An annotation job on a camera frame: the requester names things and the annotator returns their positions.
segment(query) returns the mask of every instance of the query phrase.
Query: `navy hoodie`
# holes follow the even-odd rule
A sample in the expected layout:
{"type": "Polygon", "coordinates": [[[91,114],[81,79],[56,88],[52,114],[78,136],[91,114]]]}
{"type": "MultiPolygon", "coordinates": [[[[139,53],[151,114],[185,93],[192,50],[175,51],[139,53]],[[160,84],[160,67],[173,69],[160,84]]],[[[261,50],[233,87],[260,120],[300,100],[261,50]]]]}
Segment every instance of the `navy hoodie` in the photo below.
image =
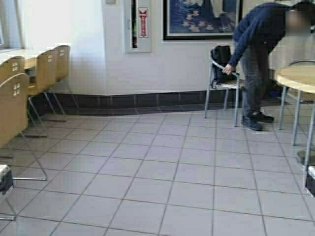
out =
{"type": "Polygon", "coordinates": [[[229,64],[236,67],[249,45],[266,47],[270,53],[285,36],[285,16],[289,10],[289,6],[274,2],[252,9],[234,31],[237,46],[229,64]]]}

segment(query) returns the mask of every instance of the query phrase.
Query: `wall outlet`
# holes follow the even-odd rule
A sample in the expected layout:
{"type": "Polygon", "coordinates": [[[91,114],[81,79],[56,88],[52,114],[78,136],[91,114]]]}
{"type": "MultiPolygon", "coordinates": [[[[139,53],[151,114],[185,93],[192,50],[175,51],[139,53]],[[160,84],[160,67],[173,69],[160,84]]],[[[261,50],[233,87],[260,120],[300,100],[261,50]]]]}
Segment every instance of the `wall outlet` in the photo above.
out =
{"type": "Polygon", "coordinates": [[[106,0],[106,4],[116,4],[117,0],[106,0]]]}

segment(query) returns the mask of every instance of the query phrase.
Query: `framed picture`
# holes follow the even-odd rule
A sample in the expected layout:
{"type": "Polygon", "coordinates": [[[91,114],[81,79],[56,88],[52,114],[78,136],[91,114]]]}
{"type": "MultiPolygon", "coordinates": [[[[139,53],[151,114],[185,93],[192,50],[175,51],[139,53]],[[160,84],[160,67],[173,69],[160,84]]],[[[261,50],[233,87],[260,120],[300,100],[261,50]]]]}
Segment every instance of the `framed picture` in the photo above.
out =
{"type": "Polygon", "coordinates": [[[242,0],[163,0],[163,39],[229,39],[241,15],[242,0]]]}

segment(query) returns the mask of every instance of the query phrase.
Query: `wooden tabletop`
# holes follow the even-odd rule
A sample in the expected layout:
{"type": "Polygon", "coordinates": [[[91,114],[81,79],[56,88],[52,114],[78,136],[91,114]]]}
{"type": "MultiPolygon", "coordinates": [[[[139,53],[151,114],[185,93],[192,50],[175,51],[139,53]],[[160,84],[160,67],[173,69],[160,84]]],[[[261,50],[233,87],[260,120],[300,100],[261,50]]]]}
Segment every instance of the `wooden tabletop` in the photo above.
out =
{"type": "Polygon", "coordinates": [[[300,65],[278,69],[275,80],[292,89],[315,93],[315,66],[300,65]]]}
{"type": "Polygon", "coordinates": [[[19,49],[8,52],[0,53],[0,64],[15,56],[22,56],[25,59],[25,69],[30,69],[36,66],[36,57],[39,56],[42,51],[19,49]]]}

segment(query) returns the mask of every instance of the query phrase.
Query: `gray jeans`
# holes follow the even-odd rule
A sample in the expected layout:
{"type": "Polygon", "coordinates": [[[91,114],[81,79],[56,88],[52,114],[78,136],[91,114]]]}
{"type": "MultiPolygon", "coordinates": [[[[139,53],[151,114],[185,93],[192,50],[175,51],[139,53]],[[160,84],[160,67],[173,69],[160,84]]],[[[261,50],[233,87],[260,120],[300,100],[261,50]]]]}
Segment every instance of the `gray jeans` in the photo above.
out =
{"type": "Polygon", "coordinates": [[[245,74],[243,116],[251,117],[253,113],[260,112],[261,100],[267,86],[269,68],[267,48],[264,45],[250,45],[241,58],[241,65],[245,74]]]}

